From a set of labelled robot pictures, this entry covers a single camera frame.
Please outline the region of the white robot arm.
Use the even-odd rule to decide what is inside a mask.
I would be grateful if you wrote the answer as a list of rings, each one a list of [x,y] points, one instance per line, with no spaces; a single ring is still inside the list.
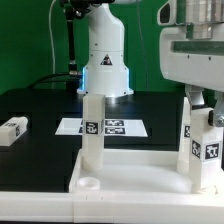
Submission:
[[[124,26],[109,4],[130,0],[87,0],[89,61],[82,90],[121,97],[131,92],[124,65]],[[193,106],[202,90],[216,92],[209,122],[224,127],[224,0],[167,0],[158,10],[160,70],[164,78],[185,85]]]

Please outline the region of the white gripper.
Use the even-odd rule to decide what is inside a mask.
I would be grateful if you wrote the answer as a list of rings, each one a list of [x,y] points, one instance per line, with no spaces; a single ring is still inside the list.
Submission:
[[[210,40],[188,40],[184,27],[164,28],[159,56],[163,77],[186,84],[191,108],[205,104],[203,88],[216,91],[216,104],[209,112],[208,123],[224,127],[224,25],[214,27]]]

